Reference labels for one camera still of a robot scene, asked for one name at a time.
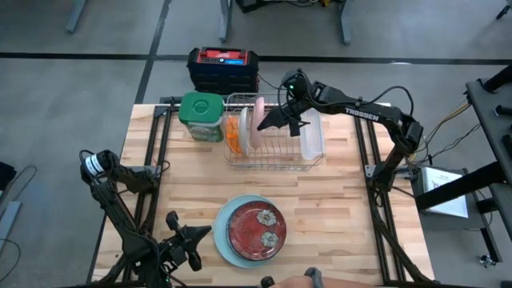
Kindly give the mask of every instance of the red plate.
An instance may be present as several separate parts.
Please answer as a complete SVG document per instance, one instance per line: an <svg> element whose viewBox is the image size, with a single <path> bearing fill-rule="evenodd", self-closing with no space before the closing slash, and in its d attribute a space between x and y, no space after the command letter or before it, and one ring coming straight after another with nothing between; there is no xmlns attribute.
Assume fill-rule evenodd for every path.
<svg viewBox="0 0 512 288"><path fill-rule="evenodd" d="M281 212L263 201L248 202L237 208L227 226L231 248L247 260L272 258L286 239L286 223Z"/></svg>

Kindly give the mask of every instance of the green lid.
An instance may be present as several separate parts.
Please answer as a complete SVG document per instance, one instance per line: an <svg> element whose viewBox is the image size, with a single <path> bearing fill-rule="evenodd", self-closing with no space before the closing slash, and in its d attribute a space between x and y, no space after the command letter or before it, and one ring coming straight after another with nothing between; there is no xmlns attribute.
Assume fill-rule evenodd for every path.
<svg viewBox="0 0 512 288"><path fill-rule="evenodd" d="M189 92L183 96L178 118L183 124L189 122L216 123L222 116L224 101L213 93Z"/></svg>

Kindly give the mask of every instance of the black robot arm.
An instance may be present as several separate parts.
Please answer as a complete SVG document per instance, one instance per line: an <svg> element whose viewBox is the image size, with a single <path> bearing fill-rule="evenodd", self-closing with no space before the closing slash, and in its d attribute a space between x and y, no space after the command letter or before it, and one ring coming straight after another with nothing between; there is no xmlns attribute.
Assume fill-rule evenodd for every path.
<svg viewBox="0 0 512 288"><path fill-rule="evenodd" d="M384 162L376 165L370 182L377 192L391 190L395 169L404 157L414 153L419 146L423 133L419 122L397 107L382 106L374 103L375 100L366 102L362 98L352 98L320 82L311 84L301 70L288 72L281 86L286 88L286 103L270 110L258 130L288 125L290 136L297 136L300 125L307 124L302 122L300 115L311 108L324 114L348 114L381 123L387 128L394 148Z"/></svg>
<svg viewBox="0 0 512 288"><path fill-rule="evenodd" d="M90 155L86 158L83 152ZM117 182L124 183L132 193L153 193L158 181L149 170L135 172L119 164L119 158L109 150L93 154L80 152L80 174L89 185L93 198L99 202L122 239L123 255L100 282L115 282L125 263L134 268L139 281L147 287L170 287L168 276L187 259L194 271L202 268L197 245L208 234L211 226L180 227L178 215L171 211L166 217L175 236L158 243L148 225L138 226L118 193Z"/></svg>

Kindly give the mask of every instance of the person's hand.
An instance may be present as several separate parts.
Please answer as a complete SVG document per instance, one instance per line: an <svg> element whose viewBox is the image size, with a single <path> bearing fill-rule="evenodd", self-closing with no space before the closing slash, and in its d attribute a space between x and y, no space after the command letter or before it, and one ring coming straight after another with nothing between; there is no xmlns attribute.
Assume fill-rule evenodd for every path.
<svg viewBox="0 0 512 288"><path fill-rule="evenodd" d="M307 276L293 276L287 280L273 285L271 288L312 288L313 280Z"/></svg>

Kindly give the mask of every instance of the pink plate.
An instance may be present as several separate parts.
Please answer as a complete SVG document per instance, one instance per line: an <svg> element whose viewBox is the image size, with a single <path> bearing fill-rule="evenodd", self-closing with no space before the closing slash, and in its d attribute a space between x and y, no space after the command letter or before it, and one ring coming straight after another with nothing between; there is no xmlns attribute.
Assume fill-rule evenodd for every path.
<svg viewBox="0 0 512 288"><path fill-rule="evenodd" d="M262 123L265 117L265 100L263 97L258 97L254 103L253 117L250 120L250 145L257 149L263 146L263 136L258 131L258 126Z"/></svg>
<svg viewBox="0 0 512 288"><path fill-rule="evenodd" d="M270 203L248 202L231 215L228 239L231 248L242 258L253 261L272 258L285 242L285 219Z"/></svg>

